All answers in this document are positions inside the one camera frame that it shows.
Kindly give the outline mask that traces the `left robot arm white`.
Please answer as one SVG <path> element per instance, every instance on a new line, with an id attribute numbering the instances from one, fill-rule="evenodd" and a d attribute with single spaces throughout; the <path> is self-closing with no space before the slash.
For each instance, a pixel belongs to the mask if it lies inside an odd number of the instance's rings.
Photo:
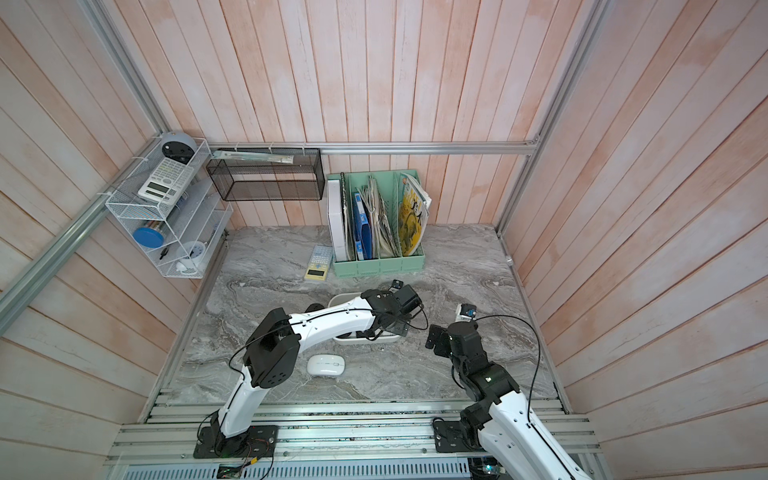
<path id="1" fill-rule="evenodd" d="M 325 309 L 287 314 L 270 311 L 240 349 L 243 365 L 233 392 L 211 427 L 220 439 L 243 435 L 267 393 L 293 373 L 300 353 L 347 333 L 364 332 L 378 338 L 384 331 L 411 328 L 423 312 L 423 302 L 409 285 L 370 289 Z"/>

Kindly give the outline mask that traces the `black mouse plain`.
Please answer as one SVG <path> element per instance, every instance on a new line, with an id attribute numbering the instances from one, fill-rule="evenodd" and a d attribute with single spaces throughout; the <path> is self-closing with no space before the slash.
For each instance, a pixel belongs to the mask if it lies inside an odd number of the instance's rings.
<path id="1" fill-rule="evenodd" d="M 324 309 L 324 306 L 322 304 L 320 304 L 320 303 L 312 303 L 312 304 L 310 304 L 306 308 L 305 312 L 306 313 L 311 313 L 311 312 L 316 312 L 316 311 L 320 311 L 320 310 L 323 310 L 323 309 Z"/>

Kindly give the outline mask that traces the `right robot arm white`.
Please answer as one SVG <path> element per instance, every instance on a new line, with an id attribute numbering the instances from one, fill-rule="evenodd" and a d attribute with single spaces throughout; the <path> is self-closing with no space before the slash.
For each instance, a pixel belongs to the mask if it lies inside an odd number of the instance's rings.
<path id="1" fill-rule="evenodd" d="M 467 446 L 493 456 L 514 479 L 587 479 L 533 412 L 511 374 L 488 359 L 474 321 L 433 325 L 425 347 L 449 359 L 474 400 L 460 414 Z"/>

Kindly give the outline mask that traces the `white mouse wide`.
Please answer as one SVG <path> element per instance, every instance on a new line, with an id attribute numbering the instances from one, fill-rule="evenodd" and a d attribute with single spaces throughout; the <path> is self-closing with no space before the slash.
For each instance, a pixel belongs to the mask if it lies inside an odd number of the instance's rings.
<path id="1" fill-rule="evenodd" d="M 307 362 L 307 373 L 313 377 L 339 377 L 345 369 L 346 362 L 339 355 L 317 354 Z"/>

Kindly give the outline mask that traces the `white storage box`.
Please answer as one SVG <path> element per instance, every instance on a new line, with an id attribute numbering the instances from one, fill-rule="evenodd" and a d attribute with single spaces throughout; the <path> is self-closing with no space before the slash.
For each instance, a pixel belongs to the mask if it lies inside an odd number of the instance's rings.
<path id="1" fill-rule="evenodd" d="M 360 292 L 342 293 L 342 294 L 335 295 L 330 299 L 330 301 L 327 304 L 327 307 L 330 308 L 330 307 L 335 307 L 337 305 L 341 305 L 343 303 L 353 300 L 355 297 L 359 295 L 360 295 Z M 381 335 L 376 339 L 369 340 L 362 331 L 356 331 L 356 332 L 350 332 L 347 334 L 342 334 L 340 336 L 337 336 L 334 338 L 334 341 L 339 344 L 345 344 L 345 345 L 363 345 L 363 344 L 369 344 L 369 343 L 378 343 L 378 344 L 395 343 L 403 339 L 404 339 L 403 336 L 395 335 L 393 333 L 383 331 Z"/>

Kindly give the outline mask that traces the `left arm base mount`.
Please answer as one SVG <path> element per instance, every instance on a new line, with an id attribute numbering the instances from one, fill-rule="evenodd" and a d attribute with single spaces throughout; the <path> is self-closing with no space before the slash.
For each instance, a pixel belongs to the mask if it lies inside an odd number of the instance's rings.
<path id="1" fill-rule="evenodd" d="M 192 454 L 194 459 L 262 458 L 274 455 L 277 425 L 255 425 L 234 437 L 225 438 L 211 426 L 203 427 Z"/>

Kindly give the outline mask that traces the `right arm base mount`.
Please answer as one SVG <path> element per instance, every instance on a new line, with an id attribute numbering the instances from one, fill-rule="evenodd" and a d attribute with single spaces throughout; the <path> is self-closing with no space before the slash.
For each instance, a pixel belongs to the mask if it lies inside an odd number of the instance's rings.
<path id="1" fill-rule="evenodd" d="M 460 421 L 446 421 L 435 417 L 431 421 L 435 450 L 438 453 L 480 452 L 482 447 L 468 437 Z"/>

